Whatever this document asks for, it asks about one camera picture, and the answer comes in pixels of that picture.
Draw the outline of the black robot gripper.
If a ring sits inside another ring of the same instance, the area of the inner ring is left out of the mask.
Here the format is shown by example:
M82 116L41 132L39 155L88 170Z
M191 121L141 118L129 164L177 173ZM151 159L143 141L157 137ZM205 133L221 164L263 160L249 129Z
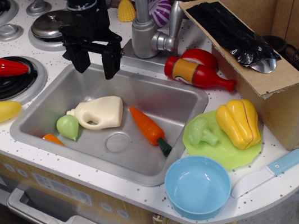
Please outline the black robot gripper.
M122 37L110 30L106 0L68 0L72 25L61 26L65 58L81 74L90 66L89 52L102 54L106 80L120 70Z

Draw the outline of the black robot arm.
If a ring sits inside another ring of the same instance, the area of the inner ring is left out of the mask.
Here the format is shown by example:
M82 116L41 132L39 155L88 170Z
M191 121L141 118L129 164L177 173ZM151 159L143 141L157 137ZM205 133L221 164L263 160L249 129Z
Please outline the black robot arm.
M122 37L110 30L106 0L67 0L71 24L59 28L64 57L83 73L90 66L89 53L100 54L106 80L120 70Z

